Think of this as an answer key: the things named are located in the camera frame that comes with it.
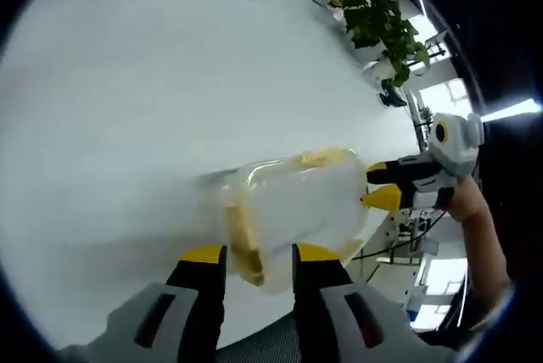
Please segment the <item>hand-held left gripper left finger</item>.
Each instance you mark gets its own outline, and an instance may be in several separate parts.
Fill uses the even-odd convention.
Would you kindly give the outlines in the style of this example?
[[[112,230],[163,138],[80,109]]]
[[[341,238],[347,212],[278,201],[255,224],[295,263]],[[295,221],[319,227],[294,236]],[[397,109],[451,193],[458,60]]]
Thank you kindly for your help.
[[[224,322],[227,247],[191,249],[164,283],[107,316],[93,341],[59,351],[62,362],[212,362]]]

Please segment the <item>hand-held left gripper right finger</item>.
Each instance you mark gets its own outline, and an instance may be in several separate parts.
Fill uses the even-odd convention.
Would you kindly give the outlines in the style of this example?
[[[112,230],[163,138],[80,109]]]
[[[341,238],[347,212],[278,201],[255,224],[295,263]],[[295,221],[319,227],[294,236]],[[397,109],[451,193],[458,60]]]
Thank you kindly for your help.
[[[448,362],[450,350],[425,343],[407,313],[364,282],[339,256],[292,245],[293,316],[303,362]]]

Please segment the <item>person's right hand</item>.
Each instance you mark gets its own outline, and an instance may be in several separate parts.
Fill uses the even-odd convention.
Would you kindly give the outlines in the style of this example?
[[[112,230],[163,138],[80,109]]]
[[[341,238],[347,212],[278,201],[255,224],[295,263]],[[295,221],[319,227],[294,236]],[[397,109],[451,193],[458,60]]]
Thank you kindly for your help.
[[[467,221],[474,216],[487,215],[490,212],[479,185],[472,176],[460,176],[451,199],[439,208],[458,222]]]

